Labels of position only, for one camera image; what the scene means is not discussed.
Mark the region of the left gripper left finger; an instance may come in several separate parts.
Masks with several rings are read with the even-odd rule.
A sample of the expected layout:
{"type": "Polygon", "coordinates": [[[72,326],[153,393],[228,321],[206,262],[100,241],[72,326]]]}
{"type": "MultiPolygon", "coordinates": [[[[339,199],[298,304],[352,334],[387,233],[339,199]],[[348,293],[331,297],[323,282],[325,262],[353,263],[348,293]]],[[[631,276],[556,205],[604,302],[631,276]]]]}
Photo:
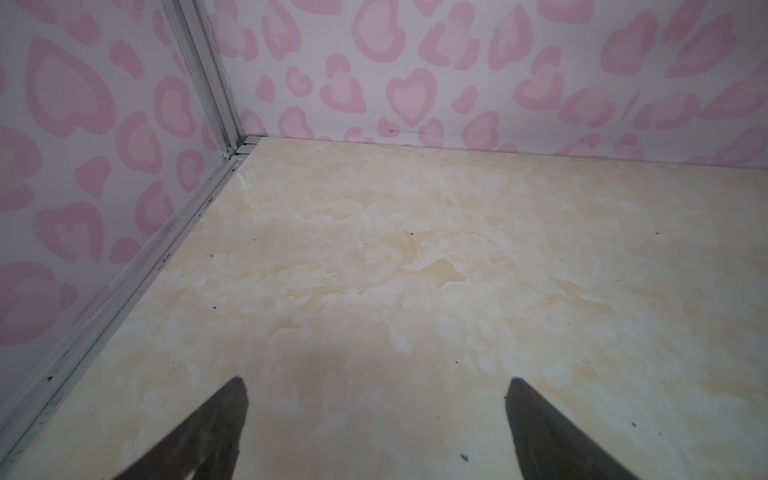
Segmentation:
{"type": "Polygon", "coordinates": [[[231,378],[119,479],[231,479],[248,410],[247,389],[231,378]]]}

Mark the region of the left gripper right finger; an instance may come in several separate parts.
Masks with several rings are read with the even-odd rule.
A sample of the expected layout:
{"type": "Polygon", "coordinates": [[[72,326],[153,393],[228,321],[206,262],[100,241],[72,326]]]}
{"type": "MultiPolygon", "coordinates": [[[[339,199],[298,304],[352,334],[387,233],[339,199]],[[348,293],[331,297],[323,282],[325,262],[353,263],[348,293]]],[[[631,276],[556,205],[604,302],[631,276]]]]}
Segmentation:
{"type": "Polygon", "coordinates": [[[637,480],[524,379],[511,380],[505,409],[525,480],[637,480]]]}

